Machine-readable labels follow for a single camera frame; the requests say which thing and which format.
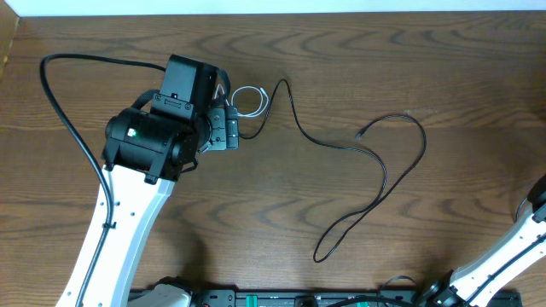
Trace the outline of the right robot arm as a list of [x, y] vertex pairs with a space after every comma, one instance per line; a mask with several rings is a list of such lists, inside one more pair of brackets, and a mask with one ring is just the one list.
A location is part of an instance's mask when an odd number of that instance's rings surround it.
[[435, 281], [417, 299], [419, 306], [486, 306], [517, 275], [545, 256], [545, 178], [531, 188], [530, 205], [512, 228], [473, 262]]

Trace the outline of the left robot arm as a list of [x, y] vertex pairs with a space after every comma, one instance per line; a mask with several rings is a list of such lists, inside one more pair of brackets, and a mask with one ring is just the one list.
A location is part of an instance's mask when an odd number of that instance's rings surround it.
[[196, 169], [198, 154], [239, 146], [238, 115], [226, 102], [230, 83], [224, 70], [180, 55], [171, 55], [162, 70], [159, 90], [143, 93], [108, 121], [103, 165], [44, 86], [100, 182], [60, 306], [126, 306], [150, 230], [179, 177]]

